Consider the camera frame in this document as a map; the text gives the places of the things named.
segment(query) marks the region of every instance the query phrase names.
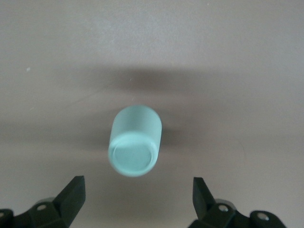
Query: frosted glass cup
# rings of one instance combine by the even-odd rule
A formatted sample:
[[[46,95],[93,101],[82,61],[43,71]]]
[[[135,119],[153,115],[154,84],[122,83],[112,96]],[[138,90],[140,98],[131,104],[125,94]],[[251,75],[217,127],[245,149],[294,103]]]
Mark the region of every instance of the frosted glass cup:
[[[156,164],[162,136],[158,114],[144,105],[129,106],[114,119],[109,160],[122,175],[137,177]]]

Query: metal screw head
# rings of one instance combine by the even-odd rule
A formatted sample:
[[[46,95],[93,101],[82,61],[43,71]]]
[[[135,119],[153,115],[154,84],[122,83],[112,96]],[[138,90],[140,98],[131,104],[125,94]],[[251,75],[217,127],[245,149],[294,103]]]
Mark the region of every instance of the metal screw head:
[[[258,217],[260,220],[264,220],[264,221],[268,221],[268,220],[269,220],[269,217],[268,217],[266,214],[262,213],[262,212],[259,212],[259,213],[257,214],[257,217]]]
[[[223,211],[223,212],[227,212],[227,211],[228,211],[228,207],[226,207],[226,206],[223,205],[223,204],[219,205],[218,209],[219,209],[220,211]]]
[[[42,205],[37,207],[37,210],[44,210],[45,208],[47,208],[47,206],[42,204]]]

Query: black plastic part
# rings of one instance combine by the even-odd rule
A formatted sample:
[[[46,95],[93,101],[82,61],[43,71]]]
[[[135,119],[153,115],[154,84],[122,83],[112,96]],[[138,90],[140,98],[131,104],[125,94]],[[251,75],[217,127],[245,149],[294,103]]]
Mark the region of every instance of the black plastic part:
[[[268,220],[260,219],[258,217],[259,213],[265,214],[268,217]],[[250,219],[258,228],[286,228],[276,215],[268,211],[252,211]]]
[[[192,200],[199,220],[202,220],[207,211],[216,203],[204,179],[201,177],[195,177],[193,179]]]
[[[40,202],[13,216],[10,209],[0,209],[0,228],[68,228],[86,199],[85,179],[74,177],[52,202]]]
[[[202,178],[195,177],[193,180],[193,205],[198,220],[189,228],[286,228],[270,212],[253,211],[248,218],[228,204],[216,203]]]
[[[71,225],[86,199],[85,178],[74,177],[57,195],[53,204],[67,227]]]

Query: light blue cup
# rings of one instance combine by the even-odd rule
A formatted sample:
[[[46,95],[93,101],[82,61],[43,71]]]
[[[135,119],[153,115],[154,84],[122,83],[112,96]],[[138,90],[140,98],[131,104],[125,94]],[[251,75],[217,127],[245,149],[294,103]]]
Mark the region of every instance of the light blue cup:
[[[156,164],[162,136],[157,113],[144,105],[129,106],[114,119],[109,160],[122,175],[138,177]]]

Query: gray surface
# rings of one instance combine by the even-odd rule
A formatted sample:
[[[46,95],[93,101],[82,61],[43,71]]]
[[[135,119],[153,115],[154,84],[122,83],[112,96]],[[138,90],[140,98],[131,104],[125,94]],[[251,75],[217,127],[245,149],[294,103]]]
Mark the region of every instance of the gray surface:
[[[187,227],[192,177],[216,198],[304,224],[304,2],[0,1],[0,207],[84,174],[73,228]],[[161,116],[159,160],[110,167],[115,114]]]

